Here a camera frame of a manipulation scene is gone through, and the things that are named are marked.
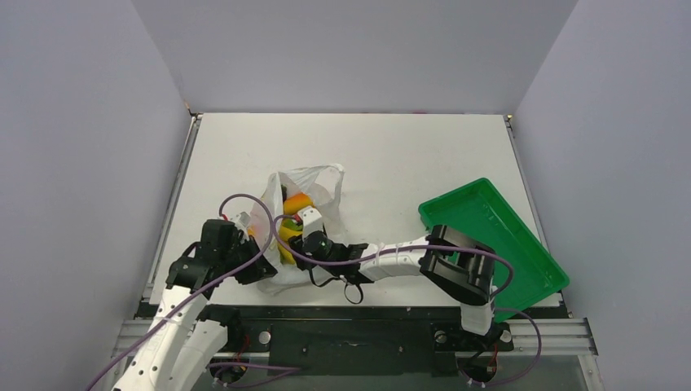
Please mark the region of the long yellow fake banana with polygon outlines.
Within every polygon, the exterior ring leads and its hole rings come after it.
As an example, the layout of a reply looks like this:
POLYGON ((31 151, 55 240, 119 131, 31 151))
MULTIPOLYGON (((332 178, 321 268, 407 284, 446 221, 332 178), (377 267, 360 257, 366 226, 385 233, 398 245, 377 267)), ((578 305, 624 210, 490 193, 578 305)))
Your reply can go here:
POLYGON ((289 241, 294 238, 301 238, 302 228, 295 224, 288 222, 288 225, 282 224, 279 229, 279 238, 284 244, 280 244, 278 249, 281 256, 281 262, 285 265, 295 266, 296 261, 293 254, 289 251, 289 241))

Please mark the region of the orange yellow fake mango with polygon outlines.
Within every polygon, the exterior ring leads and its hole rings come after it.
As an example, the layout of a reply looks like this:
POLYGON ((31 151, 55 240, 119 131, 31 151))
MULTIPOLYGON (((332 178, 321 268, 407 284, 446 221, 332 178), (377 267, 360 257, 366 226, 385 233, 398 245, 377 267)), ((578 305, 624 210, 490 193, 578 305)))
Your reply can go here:
POLYGON ((300 192, 288 197, 283 202, 283 213, 294 215, 305 208, 314 208, 314 206, 313 200, 307 194, 300 192))

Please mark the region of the white plastic bag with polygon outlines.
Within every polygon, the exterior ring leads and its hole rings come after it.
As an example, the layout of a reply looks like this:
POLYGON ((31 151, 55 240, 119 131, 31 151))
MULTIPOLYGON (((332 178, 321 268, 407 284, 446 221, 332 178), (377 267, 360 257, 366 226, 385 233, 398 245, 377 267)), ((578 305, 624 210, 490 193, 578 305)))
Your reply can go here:
MULTIPOLYGON (((345 169, 340 164, 317 165, 272 173, 267 181, 260 200, 276 217, 284 212, 282 190, 288 196, 303 193, 310 197, 314 207, 321 213, 326 232, 338 241, 347 239, 346 229, 341 220, 341 188, 345 169)), ((305 286, 310 282, 308 272, 289 264, 280 254, 279 245, 270 234, 270 223, 259 205, 254 205, 249 213, 250 233, 257 243, 263 246, 267 240, 271 245, 264 257, 277 270, 277 274, 257 283, 257 289, 268 295, 305 286)))

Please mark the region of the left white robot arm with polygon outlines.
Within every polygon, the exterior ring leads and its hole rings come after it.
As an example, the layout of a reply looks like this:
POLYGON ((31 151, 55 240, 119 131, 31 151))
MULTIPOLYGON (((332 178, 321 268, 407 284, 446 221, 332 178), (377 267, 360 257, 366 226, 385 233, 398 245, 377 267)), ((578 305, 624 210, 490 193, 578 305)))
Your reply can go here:
POLYGON ((216 352, 237 348, 239 315, 209 299, 227 278, 249 285, 276 275, 267 248, 254 238, 247 213, 206 221, 200 239, 170 265, 156 316, 113 389, 189 390, 216 352))

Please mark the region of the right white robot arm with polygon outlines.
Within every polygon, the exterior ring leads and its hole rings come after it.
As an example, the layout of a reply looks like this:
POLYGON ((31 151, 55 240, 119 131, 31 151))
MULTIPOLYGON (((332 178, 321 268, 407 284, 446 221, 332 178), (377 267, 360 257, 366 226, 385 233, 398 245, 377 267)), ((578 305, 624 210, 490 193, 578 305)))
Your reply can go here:
POLYGON ((492 336, 495 253, 448 226, 435 226, 419 239, 401 244, 340 244, 324 231, 287 239, 297 267, 310 277, 319 267, 348 285, 424 276, 460 305, 460 337, 471 348, 492 336))

